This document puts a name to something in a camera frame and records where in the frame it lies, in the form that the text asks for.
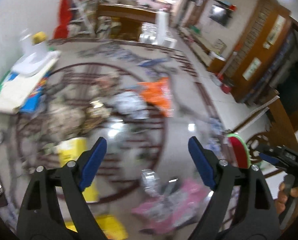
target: pink plastic bag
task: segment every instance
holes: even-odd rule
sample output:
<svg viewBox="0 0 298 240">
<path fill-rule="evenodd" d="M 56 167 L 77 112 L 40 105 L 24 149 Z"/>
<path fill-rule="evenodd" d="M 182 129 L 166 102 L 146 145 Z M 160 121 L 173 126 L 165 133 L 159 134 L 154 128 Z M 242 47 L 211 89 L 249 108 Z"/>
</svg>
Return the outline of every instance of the pink plastic bag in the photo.
<svg viewBox="0 0 298 240">
<path fill-rule="evenodd" d="M 145 229 L 151 229 L 156 234 L 165 234 L 195 217 L 200 202 L 209 191 L 208 187 L 186 179 L 175 193 L 150 198 L 131 212 L 148 220 Z"/>
</svg>

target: silver screw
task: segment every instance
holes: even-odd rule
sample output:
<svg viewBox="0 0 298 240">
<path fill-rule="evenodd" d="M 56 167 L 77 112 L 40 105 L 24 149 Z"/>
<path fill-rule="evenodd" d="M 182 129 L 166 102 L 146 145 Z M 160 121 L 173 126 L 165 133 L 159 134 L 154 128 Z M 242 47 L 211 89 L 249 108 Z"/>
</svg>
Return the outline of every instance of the silver screw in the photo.
<svg viewBox="0 0 298 240">
<path fill-rule="evenodd" d="M 254 170 L 254 171 L 258 171 L 260 168 L 257 165 L 252 165 L 251 169 Z"/>
<path fill-rule="evenodd" d="M 38 171 L 38 172 L 42 172 L 43 170 L 44 170 L 44 167 L 43 166 L 38 166 L 36 168 L 36 171 Z"/>
<path fill-rule="evenodd" d="M 228 166 L 228 162 L 226 160 L 220 160 L 219 164 L 223 167 Z"/>
<path fill-rule="evenodd" d="M 76 162 L 75 161 L 69 161 L 67 163 L 67 166 L 70 167 L 70 168 L 75 167 L 75 165 L 76 165 Z"/>
</svg>

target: human hand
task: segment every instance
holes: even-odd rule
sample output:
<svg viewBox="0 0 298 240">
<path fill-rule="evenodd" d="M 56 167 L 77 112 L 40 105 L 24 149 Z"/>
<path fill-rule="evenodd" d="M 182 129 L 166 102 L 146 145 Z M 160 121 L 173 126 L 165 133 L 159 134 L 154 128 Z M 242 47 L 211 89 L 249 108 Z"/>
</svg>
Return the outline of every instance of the human hand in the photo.
<svg viewBox="0 0 298 240">
<path fill-rule="evenodd" d="M 284 184 L 284 182 L 282 182 L 279 186 L 278 198 L 274 201 L 276 211 L 279 215 L 285 210 L 285 204 L 286 204 L 287 198 L 288 198 L 287 195 L 283 192 L 284 189 L 285 189 L 285 184 Z M 294 198 L 298 197 L 298 187 L 291 189 L 290 196 L 292 196 Z M 290 221 L 289 221 L 287 227 L 294 221 L 294 219 L 297 217 L 297 215 L 298 215 L 298 204 L 296 205 L 296 207 L 294 209 L 294 212 L 290 218 Z"/>
</svg>

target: wall-mounted television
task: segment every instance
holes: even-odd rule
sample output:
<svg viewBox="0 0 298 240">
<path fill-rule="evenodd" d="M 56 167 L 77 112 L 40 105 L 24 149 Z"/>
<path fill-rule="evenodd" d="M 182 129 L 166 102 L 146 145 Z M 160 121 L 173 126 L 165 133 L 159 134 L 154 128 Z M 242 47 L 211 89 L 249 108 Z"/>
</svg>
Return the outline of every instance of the wall-mounted television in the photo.
<svg viewBox="0 0 298 240">
<path fill-rule="evenodd" d="M 231 18 L 232 10 L 224 8 L 218 5 L 212 5 L 209 18 L 220 23 L 223 26 L 227 26 L 229 19 Z"/>
</svg>

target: blue gripper pad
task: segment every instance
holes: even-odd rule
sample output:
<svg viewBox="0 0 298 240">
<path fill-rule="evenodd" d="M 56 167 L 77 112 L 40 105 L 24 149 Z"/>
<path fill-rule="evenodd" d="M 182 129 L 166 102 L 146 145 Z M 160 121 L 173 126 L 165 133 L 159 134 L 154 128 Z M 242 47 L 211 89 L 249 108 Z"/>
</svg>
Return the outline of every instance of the blue gripper pad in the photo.
<svg viewBox="0 0 298 240">
<path fill-rule="evenodd" d="M 264 153 L 260 153 L 260 154 L 259 154 L 259 157 L 260 157 L 262 160 L 264 160 L 264 161 L 266 161 L 266 162 L 268 162 L 268 163 L 271 163 L 273 166 L 279 163 L 279 159 L 274 158 L 274 157 L 269 156 L 269 155 L 266 155 L 266 154 L 264 154 Z"/>
<path fill-rule="evenodd" d="M 81 172 L 81 180 L 79 183 L 79 189 L 81 190 L 81 192 L 83 192 L 86 187 L 91 186 L 92 181 L 95 175 L 97 174 L 99 166 L 107 152 L 106 139 L 100 137 L 91 149 L 91 151 L 92 154 L 89 160 L 84 165 Z"/>
<path fill-rule="evenodd" d="M 198 143 L 195 141 L 194 137 L 191 137 L 189 139 L 189 153 L 191 155 L 191 158 L 193 159 L 194 164 L 196 165 L 203 183 L 206 186 L 210 187 L 211 190 L 215 190 L 216 183 L 214 180 L 213 168 L 205 158 L 204 153 L 201 150 L 202 146 L 198 145 Z"/>
</svg>

